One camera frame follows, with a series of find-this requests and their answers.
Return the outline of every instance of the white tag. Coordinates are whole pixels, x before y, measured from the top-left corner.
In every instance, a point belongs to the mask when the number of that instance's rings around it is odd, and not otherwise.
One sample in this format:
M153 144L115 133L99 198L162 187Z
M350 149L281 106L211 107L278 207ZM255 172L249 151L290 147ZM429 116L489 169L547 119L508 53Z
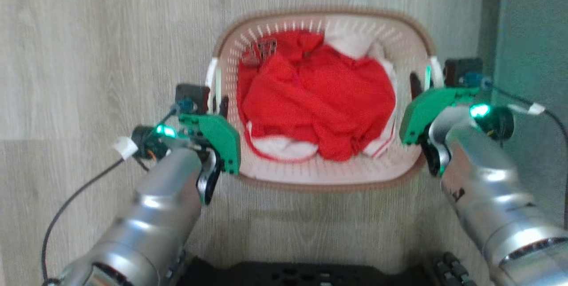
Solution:
M544 110L546 110L544 106L541 106L538 103L533 103L533 105L529 108L529 114L539 115L544 112Z
M128 159L129 157L132 156L132 154L138 151L136 143L134 143L134 141L129 137L116 138L114 143L112 143L112 148L114 148L118 153L120 153L122 159L124 160Z

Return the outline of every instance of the basket rim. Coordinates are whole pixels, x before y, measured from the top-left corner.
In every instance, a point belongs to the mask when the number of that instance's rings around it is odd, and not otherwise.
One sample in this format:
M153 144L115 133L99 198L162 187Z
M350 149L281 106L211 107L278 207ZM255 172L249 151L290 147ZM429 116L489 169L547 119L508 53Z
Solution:
M436 48L434 47L434 42L432 38L418 22L418 20L405 15L402 12L393 11L389 9L371 9L366 7L348 7L348 6L337 6L337 7L320 7L320 8L297 8L297 9L278 9L278 10L264 10L264 11L256 11L250 13L249 15L240 17L233 21L231 25L221 34L221 36L217 39L217 43L215 43L215 48L213 49L213 57L219 58L221 56L221 52L223 51L223 47L225 47L225 43L229 36L237 29L242 27L243 25L258 21L262 19L270 19L272 17L277 16L297 16L297 15L305 15L305 14L320 14L320 15L353 15L353 16L374 16L374 17L383 17L389 18L392 20L398 20L402 23L407 24L409 27L414 29L424 46L426 47L426 53L428 56L436 55Z

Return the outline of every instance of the red clothing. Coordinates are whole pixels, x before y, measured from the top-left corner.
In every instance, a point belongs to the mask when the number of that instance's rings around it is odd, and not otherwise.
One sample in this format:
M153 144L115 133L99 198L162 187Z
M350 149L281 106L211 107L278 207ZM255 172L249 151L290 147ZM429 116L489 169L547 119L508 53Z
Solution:
M252 122L250 136L284 135L346 161L381 135L395 94L376 60L353 60L323 38L287 31L259 40L239 64L237 106L243 123ZM250 56L259 64L250 65Z

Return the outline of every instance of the green surface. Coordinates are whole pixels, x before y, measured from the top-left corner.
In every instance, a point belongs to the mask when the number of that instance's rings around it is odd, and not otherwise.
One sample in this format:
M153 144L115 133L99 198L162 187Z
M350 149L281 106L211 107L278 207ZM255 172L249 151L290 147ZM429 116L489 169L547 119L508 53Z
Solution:
M406 145L418 144L418 137L440 112L460 102L472 102L478 92L479 88L440 88L420 94L404 111L400 140Z
M187 128L197 127L225 161L225 171L230 174L239 173L241 165L239 133L225 118L212 114L181 114L179 122Z

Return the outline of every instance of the green led light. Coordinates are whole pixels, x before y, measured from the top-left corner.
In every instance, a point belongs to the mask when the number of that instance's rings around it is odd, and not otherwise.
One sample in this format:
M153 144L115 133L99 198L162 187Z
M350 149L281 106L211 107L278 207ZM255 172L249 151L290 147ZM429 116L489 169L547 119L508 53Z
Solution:
M162 134L167 137L176 137L176 130L170 126L158 125L156 126L156 133Z
M487 104L477 104L469 109L469 114L472 118L482 118L489 113L489 106Z

